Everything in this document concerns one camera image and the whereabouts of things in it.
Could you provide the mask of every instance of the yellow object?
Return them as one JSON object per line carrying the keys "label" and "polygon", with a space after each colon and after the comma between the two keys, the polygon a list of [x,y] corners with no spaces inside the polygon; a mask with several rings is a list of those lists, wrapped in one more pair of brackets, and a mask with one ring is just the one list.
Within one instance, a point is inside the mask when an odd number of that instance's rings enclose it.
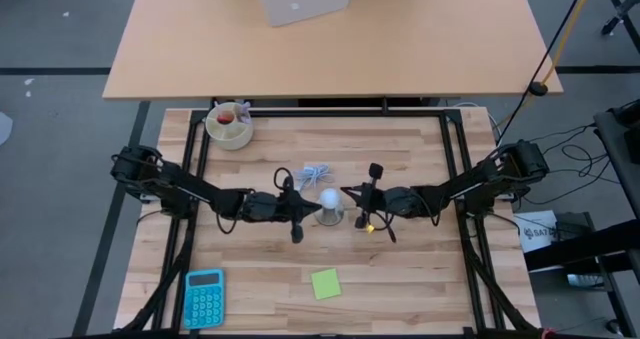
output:
{"label": "yellow object", "polygon": [[[571,15],[571,18],[569,19],[569,23],[567,24],[567,29],[565,30],[564,35],[562,36],[562,39],[560,40],[560,44],[558,45],[558,50],[556,51],[556,55],[553,57],[553,61],[551,62],[551,68],[549,68],[549,71],[547,72],[547,75],[545,75],[544,79],[542,79],[542,84],[546,84],[547,81],[549,81],[549,78],[551,78],[551,75],[553,75],[553,71],[556,69],[556,66],[558,66],[558,62],[560,61],[560,57],[562,56],[562,52],[564,51],[564,47],[567,44],[567,40],[569,39],[569,35],[571,35],[571,32],[573,31],[573,27],[575,26],[576,22],[578,21],[578,17],[580,16],[580,12],[582,11],[582,7],[584,6],[584,4],[586,2],[587,2],[587,0],[579,0],[578,1],[578,4],[576,5],[576,10]],[[527,97],[525,98],[525,101],[522,104],[521,109],[524,109],[527,106],[529,106],[529,104],[533,103],[533,99],[531,99],[531,97],[532,97],[531,93],[527,94]],[[498,123],[498,127],[503,126],[515,114],[516,113],[514,112],[513,114],[511,114],[511,115],[507,116],[506,118],[504,118],[500,123]]]}

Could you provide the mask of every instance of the floor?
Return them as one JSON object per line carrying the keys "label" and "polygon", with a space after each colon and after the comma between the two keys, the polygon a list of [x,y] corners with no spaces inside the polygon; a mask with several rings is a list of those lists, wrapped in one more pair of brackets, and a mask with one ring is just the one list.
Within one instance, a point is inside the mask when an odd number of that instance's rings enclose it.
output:
{"label": "floor", "polygon": [[[548,42],[571,0],[529,1]],[[0,0],[0,67],[108,67],[132,2]],[[640,64],[623,30],[605,39],[598,35],[611,13],[609,0],[589,0],[562,65]],[[640,9],[631,16],[640,25]],[[35,80],[27,85],[27,79]],[[563,75],[561,79],[566,93],[538,99],[524,110],[506,135],[507,142],[590,123],[594,113],[636,99],[640,92],[637,75]],[[14,120],[11,138],[0,146],[0,332],[4,337],[71,333],[115,187],[106,175],[109,156],[126,144],[137,110],[135,103],[104,102],[105,80],[103,76],[0,77],[0,111]],[[501,120],[514,109],[516,99],[465,101],[487,106]],[[142,143],[155,144],[164,108],[204,106],[196,101],[153,104]],[[546,140],[542,146],[557,140]],[[594,154],[603,151],[589,132],[575,143]],[[554,168],[579,167],[559,151],[550,152],[547,160]],[[615,179],[610,169],[605,176]],[[574,173],[553,174],[534,185],[530,198],[544,201],[588,181]],[[588,211],[598,227],[632,218],[619,186],[601,181],[547,205],[523,203],[521,208],[541,209]],[[139,204],[127,200],[90,332],[111,329],[138,214]],[[620,277],[628,301],[640,303],[635,279]],[[606,334],[602,324],[612,311],[605,294],[569,288],[554,273],[535,274],[532,279],[545,326],[565,333]],[[630,309],[640,327],[640,310]]]}

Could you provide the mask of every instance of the calculator display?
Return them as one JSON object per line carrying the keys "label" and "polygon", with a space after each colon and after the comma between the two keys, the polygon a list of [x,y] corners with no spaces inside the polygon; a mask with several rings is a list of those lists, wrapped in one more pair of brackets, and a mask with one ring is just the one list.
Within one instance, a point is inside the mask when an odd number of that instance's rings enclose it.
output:
{"label": "calculator display", "polygon": [[220,276],[218,274],[192,275],[189,277],[189,285],[210,285],[218,284]]}

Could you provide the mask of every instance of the wooden table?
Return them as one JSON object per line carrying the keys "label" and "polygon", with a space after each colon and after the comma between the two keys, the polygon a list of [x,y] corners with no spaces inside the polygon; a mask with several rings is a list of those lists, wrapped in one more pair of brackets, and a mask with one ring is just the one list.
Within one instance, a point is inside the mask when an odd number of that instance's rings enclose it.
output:
{"label": "wooden table", "polygon": [[[190,113],[166,112],[158,145],[166,160],[181,161]],[[490,123],[485,109],[464,109],[463,117],[475,163],[494,147]],[[198,156],[196,150],[192,167]],[[378,184],[382,189],[448,179],[436,118],[382,117],[256,119],[254,138],[246,148],[226,152],[210,146],[205,179],[223,188],[275,193],[276,168],[327,163],[336,182],[303,192],[315,200],[329,185],[368,180],[374,160],[385,168]],[[428,219],[395,220],[398,242],[393,244],[386,232],[356,230],[358,211],[353,201],[346,196],[343,200],[343,222],[324,227],[309,216],[303,222],[305,238],[297,245],[291,243],[287,224],[238,223],[231,235],[223,235],[214,213],[200,205],[191,269],[221,267],[227,275],[225,324],[215,332],[433,334],[460,333],[461,327],[473,326],[451,206],[443,211],[437,228]],[[157,209],[145,206],[143,213]],[[496,210],[511,217],[504,203]],[[169,222],[156,214],[139,224],[115,327],[129,322],[157,286]],[[539,325],[516,229],[491,217],[486,228],[497,281],[524,316]],[[316,301],[310,274],[326,268],[337,268],[343,294]],[[175,289],[168,296],[165,323],[170,322],[174,293]],[[484,286],[481,293],[489,318]]]}
{"label": "wooden table", "polygon": [[351,0],[278,28],[259,0],[136,0],[104,97],[513,95],[545,49],[527,0]]}

